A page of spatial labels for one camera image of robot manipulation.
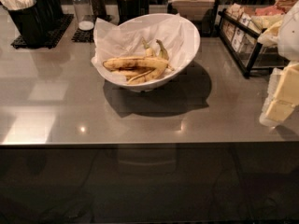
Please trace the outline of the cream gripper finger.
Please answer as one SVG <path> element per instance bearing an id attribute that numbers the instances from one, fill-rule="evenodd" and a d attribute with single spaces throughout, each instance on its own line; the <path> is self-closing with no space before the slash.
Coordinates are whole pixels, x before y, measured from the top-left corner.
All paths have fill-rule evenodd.
<path id="1" fill-rule="evenodd" d="M 264 126 L 277 127 L 292 114 L 294 109 L 295 105 L 267 98 L 264 101 L 259 121 Z"/>

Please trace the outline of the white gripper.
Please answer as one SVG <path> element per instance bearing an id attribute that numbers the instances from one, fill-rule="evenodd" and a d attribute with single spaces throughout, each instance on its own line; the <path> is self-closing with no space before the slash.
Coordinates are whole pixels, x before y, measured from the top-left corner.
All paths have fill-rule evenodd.
<path id="1" fill-rule="evenodd" d="M 278 54 L 289 61 L 299 61 L 299 1 L 282 21 L 266 29 L 258 42 L 266 47 L 277 46 Z M 291 105 L 299 105 L 299 63 L 275 68 L 268 84 L 268 97 Z"/>

